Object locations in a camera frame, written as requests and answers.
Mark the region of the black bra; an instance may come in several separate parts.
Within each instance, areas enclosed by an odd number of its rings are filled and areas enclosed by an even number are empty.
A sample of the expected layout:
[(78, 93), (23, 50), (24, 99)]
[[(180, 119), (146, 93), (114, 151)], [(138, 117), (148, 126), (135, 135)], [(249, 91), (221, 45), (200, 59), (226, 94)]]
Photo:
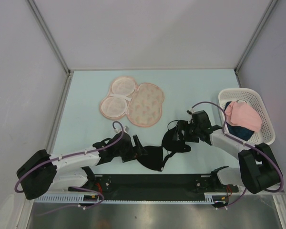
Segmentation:
[(168, 159), (176, 153), (190, 152), (191, 147), (189, 145), (173, 140), (175, 127), (168, 129), (164, 134), (161, 146), (145, 146), (144, 149), (147, 151), (147, 155), (140, 156), (136, 160), (147, 169), (162, 172)]

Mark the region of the pink patterned laundry bag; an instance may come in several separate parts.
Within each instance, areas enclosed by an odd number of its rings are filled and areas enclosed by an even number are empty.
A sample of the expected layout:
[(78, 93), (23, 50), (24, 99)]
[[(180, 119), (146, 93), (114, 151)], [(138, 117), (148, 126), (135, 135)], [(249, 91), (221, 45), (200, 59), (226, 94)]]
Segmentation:
[(116, 78), (100, 103), (101, 114), (110, 120), (123, 117), (136, 126), (151, 127), (162, 117), (164, 92), (152, 83), (138, 84), (130, 76)]

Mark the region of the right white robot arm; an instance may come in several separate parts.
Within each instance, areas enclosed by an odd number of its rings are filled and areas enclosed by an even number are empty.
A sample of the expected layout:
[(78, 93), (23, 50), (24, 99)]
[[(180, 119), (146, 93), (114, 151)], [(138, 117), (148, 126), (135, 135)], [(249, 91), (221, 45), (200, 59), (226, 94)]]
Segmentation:
[(205, 111), (192, 113), (189, 121), (178, 120), (173, 139), (193, 143), (203, 141), (238, 160), (239, 167), (223, 167), (210, 179), (215, 191), (222, 191), (227, 185), (243, 186), (252, 194), (280, 192), (283, 188), (283, 175), (269, 145), (252, 145), (226, 133), (223, 127), (211, 125)]

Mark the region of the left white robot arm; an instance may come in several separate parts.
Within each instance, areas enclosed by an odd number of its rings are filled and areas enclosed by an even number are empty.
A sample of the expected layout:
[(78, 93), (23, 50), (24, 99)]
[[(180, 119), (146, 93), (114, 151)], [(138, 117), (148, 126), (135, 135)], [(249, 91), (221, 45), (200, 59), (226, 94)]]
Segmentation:
[(138, 136), (129, 136), (126, 132), (68, 155), (50, 155), (42, 149), (17, 170), (15, 192), (24, 193), (27, 200), (32, 200), (49, 190), (75, 187), (89, 191), (96, 185), (91, 167), (109, 163), (116, 157), (128, 162), (147, 154)]

